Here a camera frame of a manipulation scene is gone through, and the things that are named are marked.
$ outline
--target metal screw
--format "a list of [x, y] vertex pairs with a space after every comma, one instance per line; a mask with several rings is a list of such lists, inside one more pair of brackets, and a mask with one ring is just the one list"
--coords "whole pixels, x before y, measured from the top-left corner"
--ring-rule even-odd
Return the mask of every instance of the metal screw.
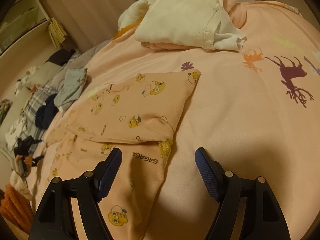
[[93, 175], [93, 172], [92, 171], [86, 171], [85, 173], [84, 173], [84, 176], [86, 177], [86, 178], [89, 178], [89, 177], [91, 177]]
[[52, 179], [52, 183], [58, 183], [60, 181], [60, 178], [59, 177], [54, 177]]
[[265, 183], [266, 182], [266, 179], [264, 177], [259, 177], [258, 178], [258, 181], [261, 182], [261, 183]]
[[224, 175], [226, 175], [227, 177], [232, 177], [233, 176], [233, 172], [232, 171], [225, 171]]

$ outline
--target wall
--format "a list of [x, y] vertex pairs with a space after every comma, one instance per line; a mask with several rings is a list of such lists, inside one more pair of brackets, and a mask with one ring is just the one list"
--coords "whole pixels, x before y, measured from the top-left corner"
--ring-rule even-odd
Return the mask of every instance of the wall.
[[[42, 65], [57, 49], [53, 46], [48, 32], [42, 31], [36, 36], [12, 48], [14, 53], [0, 58], [0, 100], [14, 100], [14, 86], [17, 79], [34, 65]], [[0, 189], [5, 191], [9, 183], [11, 169], [9, 161], [0, 153]]]

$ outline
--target purple flower print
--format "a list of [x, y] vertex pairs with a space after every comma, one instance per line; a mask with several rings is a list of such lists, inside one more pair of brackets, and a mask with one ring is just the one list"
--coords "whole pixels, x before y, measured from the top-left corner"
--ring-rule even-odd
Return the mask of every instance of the purple flower print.
[[185, 62], [184, 64], [182, 64], [182, 67], [181, 67], [181, 71], [184, 71], [184, 70], [187, 70], [187, 69], [191, 69], [191, 68], [194, 68], [193, 67], [193, 63], [190, 64], [190, 61], [189, 62]]

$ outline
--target dark garment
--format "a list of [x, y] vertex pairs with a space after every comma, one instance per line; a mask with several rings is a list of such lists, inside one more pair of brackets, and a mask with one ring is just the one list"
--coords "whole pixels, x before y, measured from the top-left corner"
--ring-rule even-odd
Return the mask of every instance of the dark garment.
[[57, 94], [53, 94], [47, 98], [45, 105], [39, 107], [36, 112], [36, 127], [47, 130], [58, 112], [58, 108], [54, 105], [54, 98]]
[[72, 55], [76, 51], [71, 49], [70, 51], [67, 49], [60, 49], [54, 54], [52, 54], [47, 61], [52, 62], [56, 65], [63, 66], [68, 60], [72, 57]]

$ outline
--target purple deer print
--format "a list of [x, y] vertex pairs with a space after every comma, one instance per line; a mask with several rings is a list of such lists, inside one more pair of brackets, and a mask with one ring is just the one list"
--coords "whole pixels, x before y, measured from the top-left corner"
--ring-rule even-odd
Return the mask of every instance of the purple deer print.
[[296, 64], [292, 60], [290, 60], [286, 57], [282, 57], [282, 58], [286, 58], [287, 60], [290, 60], [290, 62], [292, 63], [292, 66], [285, 66], [279, 57], [277, 57], [277, 56], [275, 56], [275, 57], [279, 60], [280, 63], [276, 62], [275, 60], [272, 60], [271, 58], [268, 58], [268, 57], [265, 57], [265, 58], [271, 60], [273, 63], [277, 64], [280, 67], [280, 73], [284, 79], [284, 81], [281, 80], [281, 82], [289, 89], [287, 91], [286, 95], [289, 94], [290, 99], [295, 100], [296, 103], [298, 103], [298, 100], [299, 100], [300, 103], [305, 108], [307, 108], [306, 107], [306, 103], [307, 103], [306, 96], [302, 93], [302, 91], [307, 93], [310, 96], [310, 101], [313, 100], [313, 96], [308, 91], [304, 90], [303, 88], [297, 88], [292, 83], [293, 78], [305, 77], [307, 75], [307, 72], [305, 72], [302, 69], [302, 64], [301, 64], [300, 60], [298, 60], [296, 57], [294, 57], [299, 62], [299, 65], [296, 66]]

